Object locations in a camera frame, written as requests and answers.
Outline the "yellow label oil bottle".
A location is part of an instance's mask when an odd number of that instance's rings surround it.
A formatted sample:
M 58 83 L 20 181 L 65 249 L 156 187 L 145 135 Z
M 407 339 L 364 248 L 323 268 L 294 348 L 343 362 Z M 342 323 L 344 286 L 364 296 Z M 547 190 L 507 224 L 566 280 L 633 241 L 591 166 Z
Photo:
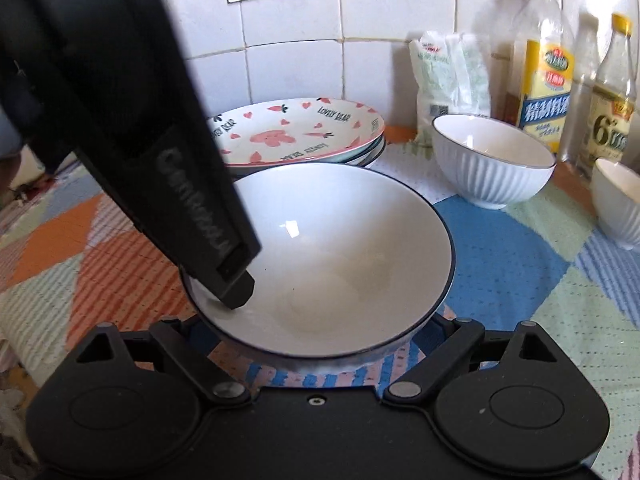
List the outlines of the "yellow label oil bottle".
M 512 27 L 503 120 L 559 151 L 570 107 L 574 35 L 559 0 L 527 0 Z

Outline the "white bowl black rim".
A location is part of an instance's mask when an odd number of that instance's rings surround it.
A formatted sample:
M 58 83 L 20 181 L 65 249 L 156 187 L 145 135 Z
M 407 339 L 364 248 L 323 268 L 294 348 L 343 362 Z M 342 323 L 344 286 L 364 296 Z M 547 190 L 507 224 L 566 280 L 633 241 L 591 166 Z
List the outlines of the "white bowl black rim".
M 242 356 L 297 373 L 353 370 L 410 340 L 446 299 L 454 241 L 408 185 L 301 162 L 235 188 L 262 245 L 248 266 L 253 296 L 236 310 L 193 307 Z

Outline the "white ribbed bowl large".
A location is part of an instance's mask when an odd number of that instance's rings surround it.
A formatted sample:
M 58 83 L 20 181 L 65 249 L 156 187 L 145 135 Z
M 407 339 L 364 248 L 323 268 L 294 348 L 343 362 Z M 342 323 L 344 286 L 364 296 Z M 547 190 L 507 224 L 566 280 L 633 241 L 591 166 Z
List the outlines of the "white ribbed bowl large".
M 535 196 L 550 180 L 556 158 L 506 122 L 463 114 L 432 121 L 434 156 L 446 179 L 471 204 L 502 209 Z

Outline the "pink rabbit carrot plate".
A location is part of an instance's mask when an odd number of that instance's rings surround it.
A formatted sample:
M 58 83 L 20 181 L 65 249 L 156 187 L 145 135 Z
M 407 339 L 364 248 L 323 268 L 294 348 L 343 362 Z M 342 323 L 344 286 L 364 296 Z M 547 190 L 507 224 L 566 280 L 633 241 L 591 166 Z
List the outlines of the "pink rabbit carrot plate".
M 208 124 L 224 162 L 239 172 L 290 162 L 344 162 L 370 151 L 385 130 L 374 108 L 325 96 L 250 104 Z

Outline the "vinegar bottle yellow cap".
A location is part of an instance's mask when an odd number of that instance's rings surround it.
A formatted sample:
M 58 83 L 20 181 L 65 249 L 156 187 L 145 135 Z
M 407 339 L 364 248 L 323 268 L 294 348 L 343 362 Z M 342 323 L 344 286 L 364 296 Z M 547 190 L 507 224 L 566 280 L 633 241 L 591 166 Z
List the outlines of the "vinegar bottle yellow cap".
M 598 158 L 620 162 L 626 151 L 637 99 L 631 36 L 631 19 L 613 13 L 611 41 L 593 81 L 586 134 L 577 159 L 577 168 L 588 179 Z

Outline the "brown sauce bottle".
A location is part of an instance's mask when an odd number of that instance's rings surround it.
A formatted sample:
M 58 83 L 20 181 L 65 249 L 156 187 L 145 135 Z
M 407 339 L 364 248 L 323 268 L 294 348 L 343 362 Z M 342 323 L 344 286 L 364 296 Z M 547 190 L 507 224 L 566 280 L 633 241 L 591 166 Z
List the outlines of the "brown sauce bottle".
M 525 0 L 491 0 L 476 16 L 474 30 L 488 41 L 491 117 L 502 119 L 511 67 L 513 21 Z

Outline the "white green food bag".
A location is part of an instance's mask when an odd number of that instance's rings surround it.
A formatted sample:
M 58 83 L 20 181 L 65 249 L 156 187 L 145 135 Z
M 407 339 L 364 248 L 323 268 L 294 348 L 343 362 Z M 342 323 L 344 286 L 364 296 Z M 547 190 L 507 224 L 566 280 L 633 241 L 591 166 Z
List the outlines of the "white green food bag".
M 416 143 L 433 145 L 432 121 L 442 115 L 488 117 L 489 48 L 484 36 L 429 30 L 409 44 L 416 94 Z

